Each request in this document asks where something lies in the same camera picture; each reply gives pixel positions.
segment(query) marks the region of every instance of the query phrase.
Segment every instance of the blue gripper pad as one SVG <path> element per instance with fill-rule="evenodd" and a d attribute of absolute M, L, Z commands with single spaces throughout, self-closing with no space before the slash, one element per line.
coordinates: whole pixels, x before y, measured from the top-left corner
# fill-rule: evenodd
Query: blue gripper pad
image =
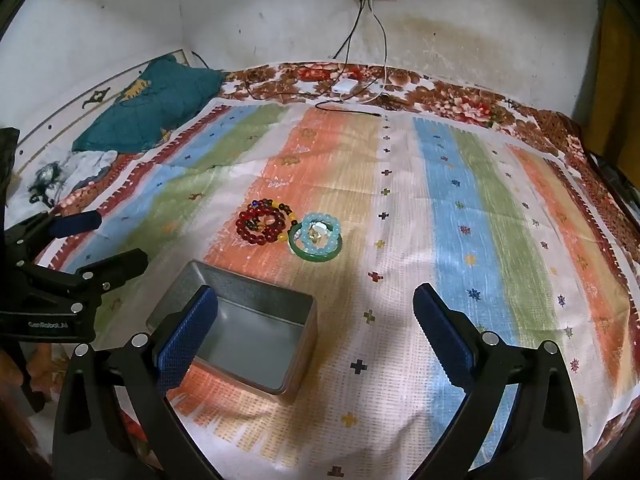
<path fill-rule="evenodd" d="M 102 224 L 102 216 L 97 211 L 85 211 L 75 215 L 61 216 L 49 225 L 49 235 L 54 238 L 77 235 L 93 231 Z"/>
<path fill-rule="evenodd" d="M 415 289 L 414 316 L 451 384 L 467 391 L 473 384 L 474 352 L 453 319 L 460 321 L 456 316 L 462 316 L 473 330 L 475 327 L 461 312 L 449 310 L 428 283 Z"/>
<path fill-rule="evenodd" d="M 180 386 L 196 357 L 196 352 L 218 316 L 218 297 L 212 288 L 203 285 L 182 312 L 169 316 L 182 316 L 182 320 L 178 322 L 175 330 L 163 338 L 165 343 L 160 343 L 161 349 L 156 354 L 156 368 L 159 373 L 156 387 L 161 396 L 164 396 L 167 390 Z"/>

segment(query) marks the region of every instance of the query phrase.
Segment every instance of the yellow curtain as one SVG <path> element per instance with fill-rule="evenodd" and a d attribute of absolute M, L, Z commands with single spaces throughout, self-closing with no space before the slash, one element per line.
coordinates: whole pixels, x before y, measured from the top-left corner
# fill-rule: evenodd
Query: yellow curtain
<path fill-rule="evenodd" d="M 607 0 L 587 150 L 603 157 L 640 188 L 640 35 L 616 0 Z"/>

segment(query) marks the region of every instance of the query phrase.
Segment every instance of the rectangular metal container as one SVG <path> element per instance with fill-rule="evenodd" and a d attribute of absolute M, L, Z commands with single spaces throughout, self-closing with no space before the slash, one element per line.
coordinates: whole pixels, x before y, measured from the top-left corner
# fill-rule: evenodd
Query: rectangular metal container
<path fill-rule="evenodd" d="M 318 339 L 316 300 L 192 260 L 146 320 L 149 330 L 202 285 L 215 290 L 218 317 L 194 362 L 256 394 L 293 402 Z"/>

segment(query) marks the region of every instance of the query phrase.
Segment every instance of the red beaded bracelet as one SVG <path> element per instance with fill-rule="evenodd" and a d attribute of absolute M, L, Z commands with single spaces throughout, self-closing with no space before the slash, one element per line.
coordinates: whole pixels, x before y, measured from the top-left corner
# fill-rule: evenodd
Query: red beaded bracelet
<path fill-rule="evenodd" d="M 254 200 L 245 211 L 241 211 L 236 220 L 236 232 L 241 236 L 242 240 L 246 240 L 250 244 L 264 245 L 267 242 L 275 242 L 276 240 L 287 240 L 284 234 L 285 217 L 289 217 L 291 224 L 297 224 L 295 215 L 291 208 L 286 204 L 273 202 L 273 200 L 263 198 L 262 200 Z M 272 217 L 273 221 L 269 224 L 260 220 L 262 217 Z"/>

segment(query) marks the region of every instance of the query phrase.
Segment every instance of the blue stripe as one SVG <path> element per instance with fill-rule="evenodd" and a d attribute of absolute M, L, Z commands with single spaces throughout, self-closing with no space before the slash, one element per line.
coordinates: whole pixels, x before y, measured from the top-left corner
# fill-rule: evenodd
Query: blue stripe
<path fill-rule="evenodd" d="M 156 165 L 144 177 L 144 187 L 136 191 L 135 199 L 127 200 L 116 214 L 107 216 L 96 231 L 96 236 L 92 236 L 73 259 L 68 259 L 62 270 L 75 272 L 78 267 L 113 256 L 114 249 L 119 247 L 129 233 L 145 219 L 154 198 L 162 191 L 162 185 L 182 176 L 188 166 L 197 164 L 198 160 L 209 153 L 239 121 L 257 108 L 255 105 L 232 108 L 190 139 L 169 161 Z"/>
<path fill-rule="evenodd" d="M 425 161 L 433 211 L 437 280 L 434 288 L 449 308 L 466 314 L 476 327 L 493 330 L 508 344 L 517 344 L 494 239 L 474 174 L 464 164 L 449 126 L 415 118 L 414 127 Z M 464 234 L 463 227 L 470 229 L 470 234 Z M 466 263 L 467 255 L 475 258 L 475 265 Z M 513 394 L 512 388 L 504 395 L 494 420 L 494 431 L 487 436 L 476 465 L 486 461 L 483 455 L 488 459 L 494 452 L 513 403 Z M 430 377 L 427 395 L 432 421 L 431 445 L 434 446 L 464 399 L 464 391 L 449 383 L 438 364 Z"/>

